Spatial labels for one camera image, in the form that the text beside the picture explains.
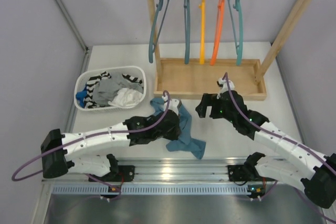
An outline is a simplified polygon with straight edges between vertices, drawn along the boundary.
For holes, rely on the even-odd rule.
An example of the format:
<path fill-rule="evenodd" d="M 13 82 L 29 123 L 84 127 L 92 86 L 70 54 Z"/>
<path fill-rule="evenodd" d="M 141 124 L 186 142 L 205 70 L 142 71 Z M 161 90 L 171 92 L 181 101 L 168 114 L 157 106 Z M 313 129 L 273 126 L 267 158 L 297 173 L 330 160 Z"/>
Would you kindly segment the teal blue tank top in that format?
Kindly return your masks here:
<path fill-rule="evenodd" d="M 205 153 L 206 142 L 191 136 L 192 116 L 182 104 L 179 109 L 180 130 L 177 140 L 166 144 L 169 152 L 185 151 L 192 153 L 197 159 L 202 159 Z"/>

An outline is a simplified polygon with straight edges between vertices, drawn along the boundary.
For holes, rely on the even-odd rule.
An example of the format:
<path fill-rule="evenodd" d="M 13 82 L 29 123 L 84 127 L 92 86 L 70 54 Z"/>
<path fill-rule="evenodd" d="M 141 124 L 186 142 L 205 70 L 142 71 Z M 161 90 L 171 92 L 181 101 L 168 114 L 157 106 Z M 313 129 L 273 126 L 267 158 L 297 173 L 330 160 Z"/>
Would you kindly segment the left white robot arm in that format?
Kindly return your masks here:
<path fill-rule="evenodd" d="M 52 130 L 40 147 L 43 177 L 78 173 L 114 180 L 120 174 L 118 160 L 113 154 L 98 155 L 99 151 L 145 145 L 159 138 L 175 141 L 180 134 L 180 117 L 174 110 L 148 117 L 133 116 L 109 128 L 84 133 Z"/>

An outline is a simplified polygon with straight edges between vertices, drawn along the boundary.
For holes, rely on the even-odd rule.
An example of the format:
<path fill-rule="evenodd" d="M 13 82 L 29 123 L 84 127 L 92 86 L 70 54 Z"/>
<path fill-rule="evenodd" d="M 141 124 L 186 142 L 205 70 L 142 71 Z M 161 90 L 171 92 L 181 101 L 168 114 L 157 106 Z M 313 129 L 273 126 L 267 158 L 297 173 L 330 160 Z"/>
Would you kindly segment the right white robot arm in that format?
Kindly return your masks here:
<path fill-rule="evenodd" d="M 270 120 L 248 109 L 236 91 L 221 94 L 204 93 L 195 108 L 204 118 L 211 108 L 210 118 L 226 119 L 241 135 L 268 147 L 280 159 L 255 152 L 248 156 L 245 174 L 251 180 L 271 178 L 302 191 L 315 205 L 328 209 L 335 202 L 335 154 L 316 152 L 291 139 Z"/>

